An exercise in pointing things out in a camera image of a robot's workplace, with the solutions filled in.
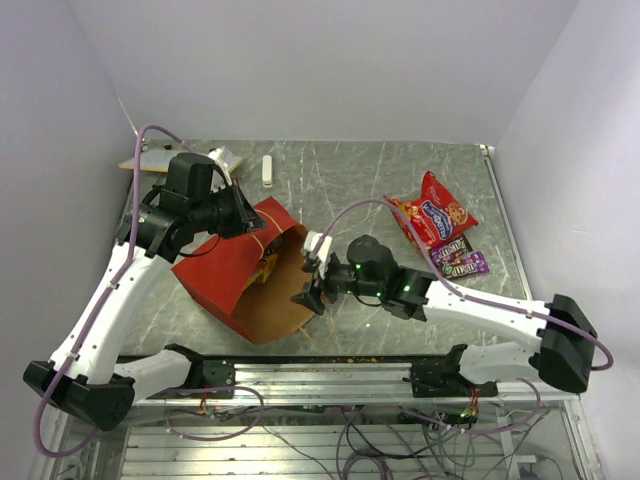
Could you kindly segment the red brown paper bag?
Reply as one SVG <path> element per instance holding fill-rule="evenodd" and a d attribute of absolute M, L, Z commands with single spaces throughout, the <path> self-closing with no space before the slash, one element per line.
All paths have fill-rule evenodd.
<path fill-rule="evenodd" d="M 229 240 L 211 239 L 172 272 L 205 311 L 261 345 L 302 330 L 314 313 L 291 301 L 310 280 L 302 271 L 301 254 L 308 230 L 273 197 L 254 209 L 267 222 L 265 229 Z M 273 272 L 264 284 L 248 286 L 258 261 L 269 251 L 278 253 Z"/>

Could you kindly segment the purple snack packet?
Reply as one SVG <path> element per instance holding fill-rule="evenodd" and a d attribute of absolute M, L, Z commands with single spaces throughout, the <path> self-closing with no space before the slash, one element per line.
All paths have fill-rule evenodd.
<path fill-rule="evenodd" d="M 445 245 L 434 248 L 430 251 L 430 257 L 436 266 L 444 263 L 451 263 L 457 258 L 461 258 L 472 252 L 469 240 L 464 234 L 458 235 L 451 239 Z"/>

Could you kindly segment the red snack packet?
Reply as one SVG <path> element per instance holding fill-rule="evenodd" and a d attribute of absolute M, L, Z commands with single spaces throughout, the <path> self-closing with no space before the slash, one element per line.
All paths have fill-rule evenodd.
<path fill-rule="evenodd" d="M 435 174 L 427 171 L 422 180 L 419 211 L 438 240 L 448 240 L 478 225 Z"/>

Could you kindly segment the orange red chips packet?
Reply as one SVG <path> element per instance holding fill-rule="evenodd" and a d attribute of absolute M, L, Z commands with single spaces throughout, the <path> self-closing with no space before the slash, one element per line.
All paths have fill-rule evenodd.
<path fill-rule="evenodd" d="M 394 218 L 415 247 L 418 247 L 418 241 L 409 226 L 413 227 L 427 250 L 443 246 L 453 236 L 453 225 L 448 214 L 432 201 L 402 201 L 389 196 L 384 199 L 399 211 L 399 214 L 394 213 Z"/>

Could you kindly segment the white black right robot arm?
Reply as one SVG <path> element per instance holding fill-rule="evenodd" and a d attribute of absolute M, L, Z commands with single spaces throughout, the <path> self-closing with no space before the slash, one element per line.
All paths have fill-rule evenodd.
<path fill-rule="evenodd" d="M 332 240 L 305 238 L 303 271 L 311 278 L 292 301 L 317 315 L 341 294 L 371 297 L 404 320 L 454 321 L 503 337 L 501 344 L 451 348 L 440 373 L 450 394 L 489 382 L 539 379 L 571 394 L 589 384 L 597 333 L 578 304 L 557 294 L 550 302 L 518 300 L 447 284 L 430 272 L 399 265 L 374 237 L 353 240 L 339 260 Z"/>

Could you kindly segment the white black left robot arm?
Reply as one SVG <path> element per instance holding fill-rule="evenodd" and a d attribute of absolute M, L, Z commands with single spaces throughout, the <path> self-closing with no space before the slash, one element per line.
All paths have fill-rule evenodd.
<path fill-rule="evenodd" d="M 31 362 L 25 383 L 49 405 L 110 431 L 131 407 L 165 390 L 192 397 L 203 387 L 203 357 L 179 345 L 129 364 L 117 359 L 131 322 L 154 280 L 196 234 L 232 239 L 265 228 L 238 185 L 206 155 L 174 156 L 166 181 L 145 196 L 118 230 L 101 284 L 81 319 L 47 361 Z"/>

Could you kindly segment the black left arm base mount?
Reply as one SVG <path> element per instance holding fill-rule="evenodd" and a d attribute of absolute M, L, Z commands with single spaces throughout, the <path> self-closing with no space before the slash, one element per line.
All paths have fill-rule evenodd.
<path fill-rule="evenodd" d="M 166 392 L 176 395 L 205 395 L 212 399 L 231 399 L 235 385 L 236 370 L 231 360 L 205 357 L 198 366 L 192 368 L 185 383 L 171 387 Z"/>

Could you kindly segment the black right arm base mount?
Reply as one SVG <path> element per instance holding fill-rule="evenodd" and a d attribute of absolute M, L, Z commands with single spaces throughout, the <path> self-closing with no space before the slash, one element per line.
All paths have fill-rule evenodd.
<path fill-rule="evenodd" d="M 489 398 L 499 393 L 495 381 L 473 384 L 460 374 L 458 366 L 439 355 L 413 360 L 402 381 L 410 385 L 414 398 L 470 398 L 473 393 Z"/>

